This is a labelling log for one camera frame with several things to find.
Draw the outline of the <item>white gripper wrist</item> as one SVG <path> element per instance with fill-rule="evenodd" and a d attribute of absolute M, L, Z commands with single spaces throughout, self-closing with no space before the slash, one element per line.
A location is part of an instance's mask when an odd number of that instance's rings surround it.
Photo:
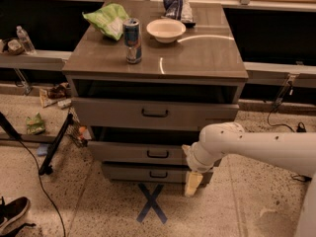
<path fill-rule="evenodd" d="M 185 196 L 189 198 L 196 193 L 203 179 L 201 173 L 208 172 L 214 166 L 218 157 L 206 151 L 200 142 L 195 142 L 192 145 L 183 145 L 182 149 L 186 155 L 187 164 L 192 170 L 186 174 L 185 183 Z"/>

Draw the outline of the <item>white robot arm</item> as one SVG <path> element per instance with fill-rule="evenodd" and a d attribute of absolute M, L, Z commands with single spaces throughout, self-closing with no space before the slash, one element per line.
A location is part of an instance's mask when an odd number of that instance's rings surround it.
<path fill-rule="evenodd" d="M 186 175 L 185 195 L 195 194 L 202 175 L 228 154 L 256 159 L 301 176 L 309 177 L 294 237 L 316 237 L 316 133 L 247 132 L 237 122 L 205 126 L 198 141 L 183 150 L 190 171 Z"/>

